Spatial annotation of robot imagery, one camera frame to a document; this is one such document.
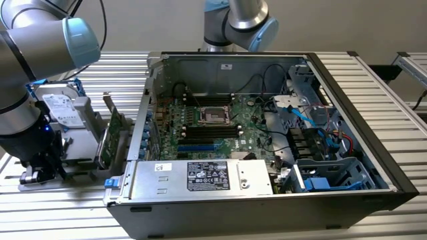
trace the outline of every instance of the warning label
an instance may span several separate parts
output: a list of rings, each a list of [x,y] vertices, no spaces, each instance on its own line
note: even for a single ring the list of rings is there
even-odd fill
[[[226,161],[187,163],[187,189],[195,191],[230,190]]]

